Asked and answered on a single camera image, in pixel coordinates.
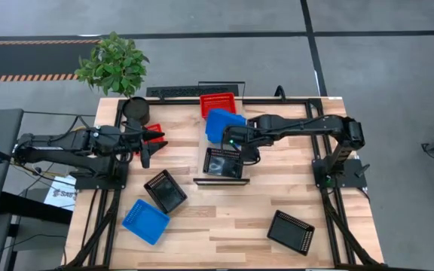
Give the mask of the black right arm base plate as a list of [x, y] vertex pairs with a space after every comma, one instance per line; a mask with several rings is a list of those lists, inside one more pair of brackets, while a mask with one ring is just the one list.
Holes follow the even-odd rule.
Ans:
[[312, 162], [313, 175], [317, 187], [367, 187], [365, 171], [370, 167], [369, 164], [363, 166], [361, 160], [349, 159], [344, 161], [343, 168], [337, 172], [327, 170], [325, 164], [324, 160], [314, 160]]

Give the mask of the blue plastic basket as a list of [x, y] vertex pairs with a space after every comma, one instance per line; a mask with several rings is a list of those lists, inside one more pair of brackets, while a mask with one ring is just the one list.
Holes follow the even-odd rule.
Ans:
[[224, 109], [212, 109], [206, 119], [206, 136], [214, 144], [222, 141], [223, 132], [226, 126], [245, 126], [246, 118], [239, 114], [233, 114]]
[[122, 221], [122, 226], [150, 245], [155, 245], [170, 222], [170, 217], [138, 199]]

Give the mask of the red plastic basket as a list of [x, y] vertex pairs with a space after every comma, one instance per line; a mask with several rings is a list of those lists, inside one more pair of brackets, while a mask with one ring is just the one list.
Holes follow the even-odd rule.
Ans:
[[201, 117], [206, 120], [212, 109], [223, 109], [230, 113], [237, 112], [233, 93], [214, 93], [200, 96]]
[[144, 133], [146, 130], [152, 130], [152, 131], [163, 132], [159, 123], [152, 124], [152, 125], [149, 125], [149, 126], [142, 126], [141, 129], [140, 129], [140, 130], [137, 130], [136, 132], [137, 132], [138, 134], [140, 134], [140, 135], [143, 136], [143, 133]]

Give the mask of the green leafy plant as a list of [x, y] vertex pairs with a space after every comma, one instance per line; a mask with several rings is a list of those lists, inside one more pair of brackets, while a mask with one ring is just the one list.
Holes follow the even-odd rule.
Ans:
[[106, 96], [117, 93], [129, 99], [145, 81], [149, 63], [133, 39], [111, 32], [91, 49], [87, 59], [78, 59], [75, 75], [91, 90], [102, 91]]

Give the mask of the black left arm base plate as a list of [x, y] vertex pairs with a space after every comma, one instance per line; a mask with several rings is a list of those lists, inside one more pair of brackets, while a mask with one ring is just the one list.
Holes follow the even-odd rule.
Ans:
[[93, 176], [86, 169], [78, 169], [69, 174], [76, 179], [77, 190], [120, 190], [126, 187], [128, 169], [128, 165], [119, 165], [109, 175]]

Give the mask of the black plastic basket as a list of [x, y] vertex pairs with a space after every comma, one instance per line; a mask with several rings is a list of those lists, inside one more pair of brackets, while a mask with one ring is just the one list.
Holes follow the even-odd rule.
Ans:
[[243, 161], [237, 151], [207, 148], [203, 163], [203, 173], [228, 178], [241, 178]]
[[172, 212], [188, 198], [166, 169], [144, 184], [144, 188], [164, 214]]
[[276, 210], [267, 232], [267, 238], [307, 256], [314, 231], [314, 226]]

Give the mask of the white printed paper sheet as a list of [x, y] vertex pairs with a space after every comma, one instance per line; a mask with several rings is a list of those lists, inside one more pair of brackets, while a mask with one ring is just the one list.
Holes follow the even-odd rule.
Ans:
[[55, 177], [44, 199], [44, 204], [73, 211], [78, 194], [75, 189], [75, 182], [76, 179], [69, 175]]

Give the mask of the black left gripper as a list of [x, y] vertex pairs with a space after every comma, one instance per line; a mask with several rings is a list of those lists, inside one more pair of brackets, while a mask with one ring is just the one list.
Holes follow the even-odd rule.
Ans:
[[168, 142], [164, 141], [165, 133], [145, 130], [142, 124], [134, 119], [124, 120], [121, 125], [125, 128], [125, 141], [130, 143], [135, 152], [139, 153], [142, 167], [149, 168], [150, 157], [168, 145]]

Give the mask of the black desk crossbar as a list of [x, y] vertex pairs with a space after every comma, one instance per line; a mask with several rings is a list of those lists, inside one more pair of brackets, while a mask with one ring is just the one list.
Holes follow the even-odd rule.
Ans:
[[72, 211], [7, 192], [2, 192], [0, 196], [0, 214], [36, 218], [59, 224], [70, 224], [72, 219]]

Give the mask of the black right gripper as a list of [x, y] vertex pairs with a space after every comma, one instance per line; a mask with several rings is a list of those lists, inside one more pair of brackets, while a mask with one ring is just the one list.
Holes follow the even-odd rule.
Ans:
[[241, 158], [244, 164], [252, 165], [259, 163], [259, 149], [261, 139], [258, 130], [249, 126], [228, 125], [222, 132], [221, 148], [241, 149]]

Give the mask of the black plant pot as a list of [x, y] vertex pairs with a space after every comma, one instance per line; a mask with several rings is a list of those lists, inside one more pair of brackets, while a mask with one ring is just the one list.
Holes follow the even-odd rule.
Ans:
[[122, 111], [127, 119], [137, 120], [142, 125], [146, 125], [150, 121], [150, 105], [142, 97], [135, 96], [128, 99], [124, 103]]

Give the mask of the black hazard-striped floor mat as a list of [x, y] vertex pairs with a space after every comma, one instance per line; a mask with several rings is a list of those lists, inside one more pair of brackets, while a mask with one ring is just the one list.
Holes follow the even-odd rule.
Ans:
[[0, 41], [0, 82], [71, 81], [97, 40]]

